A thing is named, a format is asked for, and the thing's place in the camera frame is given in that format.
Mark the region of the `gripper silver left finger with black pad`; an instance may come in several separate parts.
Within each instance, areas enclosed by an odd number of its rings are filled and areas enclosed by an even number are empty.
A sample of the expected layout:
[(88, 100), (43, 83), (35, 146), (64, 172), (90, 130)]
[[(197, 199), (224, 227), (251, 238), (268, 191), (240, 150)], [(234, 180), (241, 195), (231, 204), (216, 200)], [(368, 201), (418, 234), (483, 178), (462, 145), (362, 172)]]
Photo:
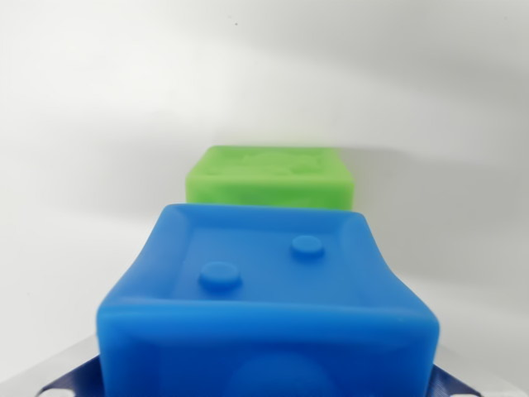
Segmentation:
[(8, 396), (104, 396), (95, 336), (7, 381)]

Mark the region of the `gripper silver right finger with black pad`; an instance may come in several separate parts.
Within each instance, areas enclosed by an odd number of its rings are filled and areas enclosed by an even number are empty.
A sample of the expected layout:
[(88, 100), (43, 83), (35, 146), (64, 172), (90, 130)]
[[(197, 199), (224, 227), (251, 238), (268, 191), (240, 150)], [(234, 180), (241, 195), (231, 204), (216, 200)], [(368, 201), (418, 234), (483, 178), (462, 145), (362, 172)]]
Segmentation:
[(515, 385), (439, 346), (429, 384), (430, 396), (521, 396)]

